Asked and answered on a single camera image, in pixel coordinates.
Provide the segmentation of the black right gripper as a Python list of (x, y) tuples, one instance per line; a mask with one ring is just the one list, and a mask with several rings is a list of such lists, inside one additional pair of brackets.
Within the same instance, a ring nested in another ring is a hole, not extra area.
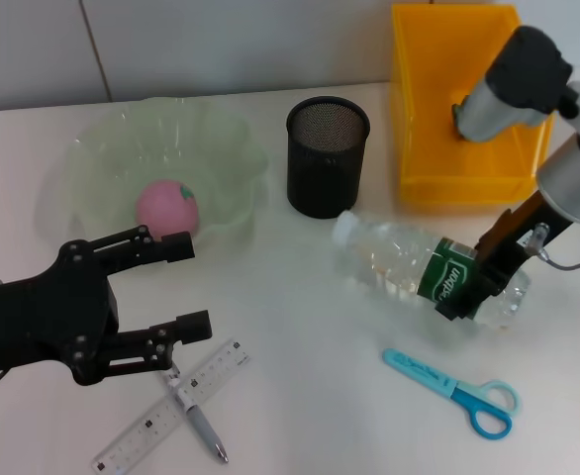
[(529, 259), (519, 240), (534, 228), (549, 227), (545, 244), (572, 222), (536, 191), (516, 210), (506, 210), (478, 241), (476, 260), (447, 259), (435, 268), (435, 309), (448, 320), (501, 318), (511, 314), (511, 277)]

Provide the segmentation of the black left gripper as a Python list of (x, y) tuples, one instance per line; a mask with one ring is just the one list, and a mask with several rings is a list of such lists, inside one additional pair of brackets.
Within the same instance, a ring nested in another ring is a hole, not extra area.
[(46, 271), (0, 285), (0, 371), (57, 361), (70, 369), (77, 384), (88, 386), (109, 377), (170, 369), (176, 343), (212, 337), (209, 313), (114, 334), (116, 299), (107, 275), (194, 257), (188, 232), (155, 240), (145, 225), (63, 245)]

